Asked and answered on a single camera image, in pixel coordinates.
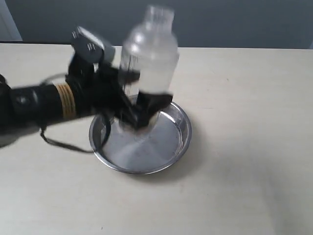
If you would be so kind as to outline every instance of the white table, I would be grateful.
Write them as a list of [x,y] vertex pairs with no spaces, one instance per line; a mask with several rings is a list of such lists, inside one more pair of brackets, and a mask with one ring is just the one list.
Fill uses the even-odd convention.
[[[38,83],[71,54],[2,44],[0,73],[12,87]],[[312,234],[313,51],[182,48],[171,90],[193,138],[160,173],[122,174],[39,135],[1,149],[0,233]],[[47,135],[89,147],[90,122]]]

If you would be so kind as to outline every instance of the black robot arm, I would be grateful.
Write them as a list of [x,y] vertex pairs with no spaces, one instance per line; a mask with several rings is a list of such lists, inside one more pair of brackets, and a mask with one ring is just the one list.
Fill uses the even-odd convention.
[[[12,89],[0,77],[0,146],[49,125],[95,114],[110,114],[138,130],[171,103],[170,94],[143,92],[132,103],[123,87],[138,81],[140,72],[114,68],[114,48],[87,30],[73,32],[72,47],[75,53],[62,84]],[[127,79],[119,79],[121,73]]]

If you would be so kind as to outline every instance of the metal bowl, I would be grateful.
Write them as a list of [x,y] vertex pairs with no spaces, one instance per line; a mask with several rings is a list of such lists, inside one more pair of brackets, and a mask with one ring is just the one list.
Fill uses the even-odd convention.
[[188,149],[192,129],[187,114],[171,103],[146,132],[134,133],[112,120],[109,141],[101,151],[105,126],[96,116],[89,129],[89,141],[97,158],[108,167],[129,174],[151,174],[177,162]]

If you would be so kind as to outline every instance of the clear plastic bottle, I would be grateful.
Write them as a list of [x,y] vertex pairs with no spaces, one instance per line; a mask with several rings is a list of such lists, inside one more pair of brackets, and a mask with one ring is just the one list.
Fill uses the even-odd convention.
[[140,78],[124,87],[127,95],[136,96],[139,90],[155,94],[169,89],[179,59],[173,19],[173,10],[150,5],[144,21],[130,32],[122,48],[120,68],[140,71]]

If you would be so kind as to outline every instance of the tan tape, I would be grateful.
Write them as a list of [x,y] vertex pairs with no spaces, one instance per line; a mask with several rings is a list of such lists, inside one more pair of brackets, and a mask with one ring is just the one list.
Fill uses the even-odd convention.
[[60,95],[63,118],[73,119],[76,117],[75,99],[72,90],[67,83],[55,85]]

